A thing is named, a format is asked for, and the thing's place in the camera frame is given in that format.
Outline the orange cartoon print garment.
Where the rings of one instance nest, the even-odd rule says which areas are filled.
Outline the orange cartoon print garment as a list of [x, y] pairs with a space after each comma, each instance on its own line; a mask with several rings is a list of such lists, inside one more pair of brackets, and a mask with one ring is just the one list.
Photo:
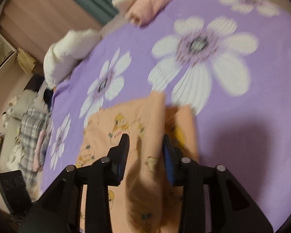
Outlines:
[[177, 232], [183, 189], [166, 179], [162, 142], [168, 135], [184, 156], [198, 159], [194, 114], [189, 105], [166, 106], [164, 93], [117, 104], [91, 115], [83, 132], [77, 167], [91, 165], [130, 138], [125, 176], [108, 188], [113, 232]]

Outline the dark clothing pile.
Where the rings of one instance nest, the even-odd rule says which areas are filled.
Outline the dark clothing pile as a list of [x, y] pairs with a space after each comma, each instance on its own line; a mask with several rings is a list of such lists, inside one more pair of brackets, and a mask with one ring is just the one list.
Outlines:
[[26, 84], [24, 90], [30, 90], [37, 95], [33, 100], [35, 109], [47, 113], [51, 109], [51, 102], [53, 97], [53, 90], [51, 90], [44, 80], [44, 76], [34, 74], [29, 82]]

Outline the grey plaid cloth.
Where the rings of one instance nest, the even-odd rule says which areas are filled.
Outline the grey plaid cloth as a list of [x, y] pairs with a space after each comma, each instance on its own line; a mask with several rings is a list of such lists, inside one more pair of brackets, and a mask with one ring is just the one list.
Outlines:
[[38, 172], [44, 164], [42, 143], [46, 138], [50, 113], [39, 110], [32, 103], [24, 113], [15, 137], [16, 145], [12, 149], [8, 162], [9, 170], [20, 170], [32, 196], [37, 196]]

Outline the beige sofa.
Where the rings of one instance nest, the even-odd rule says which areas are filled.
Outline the beige sofa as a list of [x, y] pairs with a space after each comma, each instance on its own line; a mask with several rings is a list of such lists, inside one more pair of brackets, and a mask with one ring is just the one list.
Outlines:
[[[6, 130], [4, 132], [5, 138], [3, 141], [3, 148], [2, 148], [2, 152], [0, 156], [0, 172], [1, 173], [10, 171], [9, 169], [7, 169], [6, 163], [8, 162], [12, 149], [16, 145], [15, 137], [17, 135], [17, 129], [20, 126], [20, 124], [21, 124], [21, 120], [15, 119], [10, 115], [10, 119], [7, 121]], [[49, 120], [47, 132], [46, 132], [46, 138], [43, 140], [43, 143], [42, 143], [42, 154], [44, 155], [44, 162], [46, 160], [46, 149], [47, 149], [49, 138], [50, 138], [49, 128], [51, 124], [52, 122], [51, 120]], [[31, 200], [33, 201], [37, 200], [41, 195], [42, 172], [43, 172], [43, 166], [42, 166], [42, 169], [38, 172], [39, 191], [38, 191], [37, 196], [32, 196], [31, 193], [28, 192]]]

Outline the grey cushion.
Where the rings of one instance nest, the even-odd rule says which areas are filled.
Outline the grey cushion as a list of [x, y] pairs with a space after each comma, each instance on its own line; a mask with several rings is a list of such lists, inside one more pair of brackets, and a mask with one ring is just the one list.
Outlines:
[[22, 120], [23, 115], [26, 113], [36, 97], [36, 91], [24, 90], [13, 107], [11, 116], [15, 119]]

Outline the stack of tan books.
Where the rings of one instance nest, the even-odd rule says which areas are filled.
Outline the stack of tan books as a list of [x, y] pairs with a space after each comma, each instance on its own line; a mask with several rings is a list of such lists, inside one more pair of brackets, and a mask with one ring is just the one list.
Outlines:
[[31, 75], [36, 65], [36, 60], [25, 50], [18, 48], [16, 60], [20, 68], [27, 74]]

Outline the white fluffy blanket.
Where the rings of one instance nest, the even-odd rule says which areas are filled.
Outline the white fluffy blanket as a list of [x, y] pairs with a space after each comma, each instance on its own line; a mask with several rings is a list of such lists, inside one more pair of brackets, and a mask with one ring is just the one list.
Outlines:
[[44, 79], [48, 88], [53, 89], [64, 81], [99, 41], [99, 32], [88, 29], [70, 30], [61, 40], [53, 43], [43, 60]]

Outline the purple floral bed sheet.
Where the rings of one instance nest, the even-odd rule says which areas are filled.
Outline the purple floral bed sheet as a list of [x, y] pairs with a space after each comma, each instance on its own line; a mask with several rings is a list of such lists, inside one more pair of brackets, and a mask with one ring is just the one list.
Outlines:
[[189, 105], [200, 164], [225, 166], [273, 231], [291, 215], [291, 15], [267, 0], [171, 0], [105, 36], [51, 102], [43, 192], [75, 165], [89, 117], [164, 93]]

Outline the pink folded garment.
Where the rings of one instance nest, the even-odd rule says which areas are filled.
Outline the pink folded garment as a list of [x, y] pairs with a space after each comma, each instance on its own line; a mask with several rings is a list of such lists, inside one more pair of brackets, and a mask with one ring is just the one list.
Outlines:
[[125, 19], [138, 27], [148, 25], [171, 0], [135, 0]]

